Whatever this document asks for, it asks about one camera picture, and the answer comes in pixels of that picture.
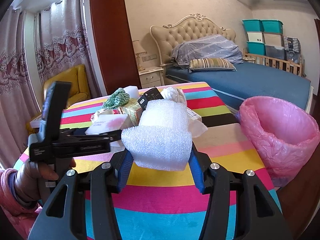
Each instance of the curtain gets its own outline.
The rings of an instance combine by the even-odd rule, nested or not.
[[[60,0],[36,16],[36,59],[42,84],[49,78],[84,64],[92,97],[101,95],[85,27],[83,0]]]
[[[26,149],[26,123],[39,108],[31,89],[24,52],[25,11],[9,7],[0,22],[0,163],[14,165]]]

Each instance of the black stripe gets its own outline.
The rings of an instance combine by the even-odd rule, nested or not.
[[[215,127],[220,125],[237,123],[235,116],[229,114],[210,115],[202,117],[202,122],[207,127]]]

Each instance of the trash can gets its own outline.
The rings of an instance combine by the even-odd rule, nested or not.
[[[296,105],[258,96],[239,110],[241,130],[256,148],[275,187],[288,184],[320,141],[316,120]]]

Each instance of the human hand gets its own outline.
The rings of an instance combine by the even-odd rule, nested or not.
[[[69,166],[70,169],[76,166],[73,158]],[[13,181],[15,193],[22,201],[31,202],[41,198],[37,182],[40,178],[57,180],[59,176],[46,163],[26,160],[15,174]]]

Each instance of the nightstand drawer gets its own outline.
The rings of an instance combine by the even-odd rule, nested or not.
[[[141,85],[156,82],[160,80],[159,71],[140,76]]]
[[[151,83],[148,83],[148,84],[144,84],[144,85],[141,84],[142,88],[153,88],[153,87],[160,87],[160,86],[161,86],[161,81],[160,80],[155,81],[155,82],[151,82]]]

